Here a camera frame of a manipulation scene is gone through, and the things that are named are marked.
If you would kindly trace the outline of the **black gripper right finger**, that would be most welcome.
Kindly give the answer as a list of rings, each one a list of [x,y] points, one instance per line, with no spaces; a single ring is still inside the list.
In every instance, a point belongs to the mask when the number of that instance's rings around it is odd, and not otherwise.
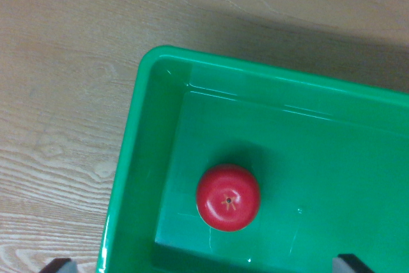
[[[339,254],[332,259],[332,273],[373,273],[373,270],[354,254]]]

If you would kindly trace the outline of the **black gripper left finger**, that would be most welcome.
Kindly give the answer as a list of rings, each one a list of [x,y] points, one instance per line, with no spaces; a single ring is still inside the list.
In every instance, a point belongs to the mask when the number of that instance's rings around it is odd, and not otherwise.
[[[54,258],[39,273],[77,273],[77,263],[71,258]]]

